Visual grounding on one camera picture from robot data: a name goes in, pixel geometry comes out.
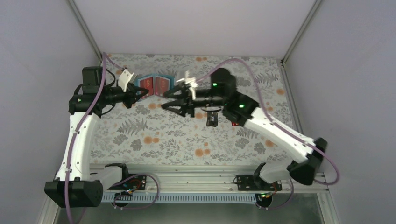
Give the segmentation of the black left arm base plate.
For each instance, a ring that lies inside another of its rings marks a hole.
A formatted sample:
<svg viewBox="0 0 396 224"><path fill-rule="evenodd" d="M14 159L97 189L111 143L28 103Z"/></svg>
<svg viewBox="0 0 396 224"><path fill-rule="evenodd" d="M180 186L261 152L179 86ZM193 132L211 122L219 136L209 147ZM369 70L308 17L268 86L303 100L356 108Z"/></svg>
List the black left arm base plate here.
<svg viewBox="0 0 396 224"><path fill-rule="evenodd" d="M147 182L147 176L139 175L129 179L128 181L120 185L112 186L108 190L132 190L132 191L145 190L146 182Z"/></svg>

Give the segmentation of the black credit card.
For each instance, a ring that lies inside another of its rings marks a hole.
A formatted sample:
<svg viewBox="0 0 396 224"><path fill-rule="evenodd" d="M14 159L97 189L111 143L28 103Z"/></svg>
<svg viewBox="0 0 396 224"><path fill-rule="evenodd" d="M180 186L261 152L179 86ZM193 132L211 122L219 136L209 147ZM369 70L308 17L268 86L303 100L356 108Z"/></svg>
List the black credit card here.
<svg viewBox="0 0 396 224"><path fill-rule="evenodd" d="M207 126L216 127L218 125L218 112L217 111L209 111L207 112Z"/></svg>

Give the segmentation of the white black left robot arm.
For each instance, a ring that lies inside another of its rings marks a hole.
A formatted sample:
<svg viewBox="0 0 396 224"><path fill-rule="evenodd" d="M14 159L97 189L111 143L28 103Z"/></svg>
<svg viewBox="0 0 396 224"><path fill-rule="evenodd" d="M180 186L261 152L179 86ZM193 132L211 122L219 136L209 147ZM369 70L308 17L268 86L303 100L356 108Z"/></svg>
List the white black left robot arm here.
<svg viewBox="0 0 396 224"><path fill-rule="evenodd" d="M90 151L103 109L117 103L131 108L149 91L135 86L132 81L136 75L127 69L107 85L106 71L102 66L84 67L83 82L69 100L70 127L64 158L54 180L44 187L45 194L61 208L97 207L105 190L112 186L124 189L130 183L123 163L108 164L91 174Z"/></svg>

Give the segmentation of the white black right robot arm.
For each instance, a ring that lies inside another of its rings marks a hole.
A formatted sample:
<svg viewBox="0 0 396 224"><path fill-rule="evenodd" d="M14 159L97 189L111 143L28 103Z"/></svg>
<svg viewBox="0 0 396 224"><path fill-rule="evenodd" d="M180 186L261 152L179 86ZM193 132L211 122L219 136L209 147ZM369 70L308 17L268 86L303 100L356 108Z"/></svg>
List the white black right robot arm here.
<svg viewBox="0 0 396 224"><path fill-rule="evenodd" d="M211 87L199 89L194 77L178 80L178 84L166 91L172 99L162 108L180 116L195 116L195 109L221 107L229 121L265 136L289 154L290 162L264 162L254 172L253 184L259 190L270 184L293 179L303 185L312 185L323 161L326 140L304 136L264 111L257 101L237 91L236 77L225 68L211 74Z"/></svg>

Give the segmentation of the blue card holder wallet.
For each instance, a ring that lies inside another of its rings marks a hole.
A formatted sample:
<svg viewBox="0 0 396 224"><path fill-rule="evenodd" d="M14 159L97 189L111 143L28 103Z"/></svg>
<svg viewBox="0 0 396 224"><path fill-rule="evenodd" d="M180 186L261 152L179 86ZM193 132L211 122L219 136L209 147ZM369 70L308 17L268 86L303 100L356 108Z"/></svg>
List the blue card holder wallet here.
<svg viewBox="0 0 396 224"><path fill-rule="evenodd" d="M140 87L139 81L140 81L141 79L146 78L146 77L153 77L153 80L154 80L154 88L155 88L155 85L156 85L156 84L155 84L155 78L156 78L156 76L162 76L162 77L169 78L169 79L170 79L170 89L172 89L172 88L174 87L174 85L175 85L175 78L174 78L173 76L171 76L171 75L168 75L168 74L149 74L149 75L141 76L141 77L136 78L136 80L134 81L134 84L135 84L136 86L139 86L139 87Z"/></svg>

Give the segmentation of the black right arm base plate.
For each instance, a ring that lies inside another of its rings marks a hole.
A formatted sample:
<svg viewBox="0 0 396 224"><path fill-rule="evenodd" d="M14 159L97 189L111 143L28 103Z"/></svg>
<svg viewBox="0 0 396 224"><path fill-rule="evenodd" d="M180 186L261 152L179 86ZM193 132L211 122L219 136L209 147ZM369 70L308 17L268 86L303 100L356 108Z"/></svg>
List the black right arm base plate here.
<svg viewBox="0 0 396 224"><path fill-rule="evenodd" d="M253 175L236 175L233 183L237 185L238 191L280 191L280 182L266 183L259 177Z"/></svg>

